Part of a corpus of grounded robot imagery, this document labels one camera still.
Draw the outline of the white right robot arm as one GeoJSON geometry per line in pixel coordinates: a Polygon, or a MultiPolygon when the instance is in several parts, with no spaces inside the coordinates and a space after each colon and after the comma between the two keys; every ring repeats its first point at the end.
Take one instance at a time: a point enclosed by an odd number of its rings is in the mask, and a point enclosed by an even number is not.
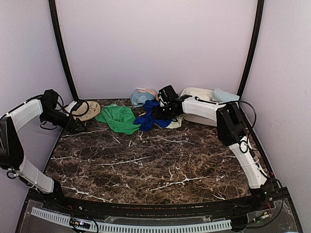
{"type": "Polygon", "coordinates": [[[186,88],[178,95],[168,85],[159,91],[160,103],[152,109],[152,117],[173,120],[180,115],[191,115],[201,118],[202,123],[216,126],[219,141],[234,153],[247,177],[251,193],[248,207],[257,211],[266,204],[271,183],[251,147],[239,98],[229,95],[219,100],[214,94],[213,90],[186,88]]]}

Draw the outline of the light blue towel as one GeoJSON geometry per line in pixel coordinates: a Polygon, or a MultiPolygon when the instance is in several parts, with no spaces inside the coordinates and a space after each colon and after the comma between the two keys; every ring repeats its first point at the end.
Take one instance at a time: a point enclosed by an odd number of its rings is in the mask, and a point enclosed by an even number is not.
{"type": "Polygon", "coordinates": [[[213,91],[212,99],[216,102],[229,102],[229,101],[237,101],[240,99],[240,97],[238,95],[216,88],[213,91]]]}

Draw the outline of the royal blue towel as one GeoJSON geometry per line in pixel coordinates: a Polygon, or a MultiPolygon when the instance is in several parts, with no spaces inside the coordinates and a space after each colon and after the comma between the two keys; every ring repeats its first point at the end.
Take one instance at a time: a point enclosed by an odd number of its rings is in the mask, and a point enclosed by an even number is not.
{"type": "Polygon", "coordinates": [[[170,125],[171,120],[166,120],[166,119],[154,119],[152,116],[152,111],[156,106],[159,106],[160,103],[159,101],[156,100],[148,100],[145,102],[144,105],[144,110],[145,114],[142,116],[139,116],[135,121],[135,125],[140,124],[140,130],[143,132],[148,132],[150,131],[154,124],[161,127],[161,128],[166,128],[170,125]]]}

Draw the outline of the cream yellow cloth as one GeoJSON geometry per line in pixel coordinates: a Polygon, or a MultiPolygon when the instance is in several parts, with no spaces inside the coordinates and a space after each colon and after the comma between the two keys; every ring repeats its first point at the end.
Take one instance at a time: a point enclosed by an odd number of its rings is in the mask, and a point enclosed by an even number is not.
{"type": "Polygon", "coordinates": [[[180,128],[182,126],[182,122],[184,120],[184,116],[183,115],[179,115],[176,118],[174,118],[170,124],[166,127],[166,129],[176,129],[176,128],[180,128]]]}

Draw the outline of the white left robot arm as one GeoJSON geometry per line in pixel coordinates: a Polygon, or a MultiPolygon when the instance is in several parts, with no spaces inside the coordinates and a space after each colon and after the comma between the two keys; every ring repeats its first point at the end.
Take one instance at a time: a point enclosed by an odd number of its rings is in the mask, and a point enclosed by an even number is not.
{"type": "Polygon", "coordinates": [[[39,118],[41,128],[49,122],[55,128],[61,127],[69,133],[85,132],[86,126],[80,117],[86,113],[75,113],[82,104],[89,106],[84,100],[75,100],[64,106],[60,95],[49,89],[29,98],[0,118],[0,167],[7,171],[9,179],[19,178],[29,188],[48,197],[50,205],[59,212],[69,207],[61,184],[27,159],[18,132],[35,118],[39,118]]]}

